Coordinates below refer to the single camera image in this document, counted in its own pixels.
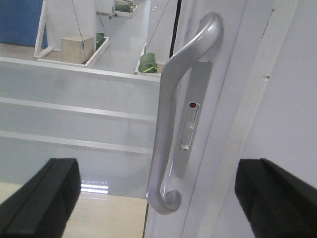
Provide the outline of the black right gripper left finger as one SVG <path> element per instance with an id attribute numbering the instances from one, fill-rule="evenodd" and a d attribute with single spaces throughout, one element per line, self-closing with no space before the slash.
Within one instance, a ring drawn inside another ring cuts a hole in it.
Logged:
<path id="1" fill-rule="evenodd" d="M 2 238 L 60 238 L 81 192 L 74 158 L 51 158 L 0 205 Z"/>

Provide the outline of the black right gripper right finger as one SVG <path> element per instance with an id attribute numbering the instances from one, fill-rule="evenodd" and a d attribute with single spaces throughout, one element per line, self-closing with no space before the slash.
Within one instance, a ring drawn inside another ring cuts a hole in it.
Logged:
<path id="1" fill-rule="evenodd" d="M 241 159 L 235 194 L 257 238 L 315 238 L 317 190 L 268 159 Z"/>

